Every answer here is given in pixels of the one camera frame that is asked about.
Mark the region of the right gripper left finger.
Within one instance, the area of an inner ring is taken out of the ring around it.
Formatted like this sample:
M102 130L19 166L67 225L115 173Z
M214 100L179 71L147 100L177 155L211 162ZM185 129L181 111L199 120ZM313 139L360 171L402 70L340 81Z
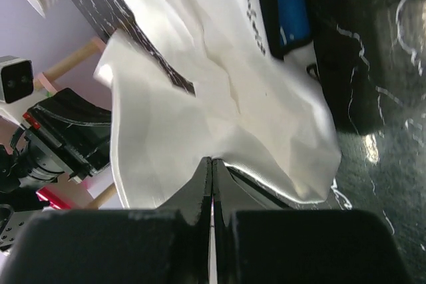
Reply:
M207 283L212 161L153 210L36 215L19 234L2 283Z

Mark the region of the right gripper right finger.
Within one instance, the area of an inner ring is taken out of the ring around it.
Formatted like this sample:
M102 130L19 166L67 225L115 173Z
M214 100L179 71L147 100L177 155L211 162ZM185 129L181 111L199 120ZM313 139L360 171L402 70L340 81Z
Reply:
M410 283L372 213L295 210L212 162L219 283Z

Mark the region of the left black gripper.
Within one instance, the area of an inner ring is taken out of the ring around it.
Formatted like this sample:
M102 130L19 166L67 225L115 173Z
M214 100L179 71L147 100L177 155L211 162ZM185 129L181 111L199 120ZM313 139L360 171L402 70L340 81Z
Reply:
M19 153L20 184L80 183L110 163L111 111L70 88L30 107L23 115L25 147Z

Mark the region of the white t shirt blue print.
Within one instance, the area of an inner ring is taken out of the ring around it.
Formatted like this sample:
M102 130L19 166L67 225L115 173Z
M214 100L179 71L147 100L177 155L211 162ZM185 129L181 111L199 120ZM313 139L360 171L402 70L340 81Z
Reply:
M313 45L272 56L260 0L124 0L147 36L109 39L110 161L126 208L157 208L219 159L275 196L327 199L341 161Z

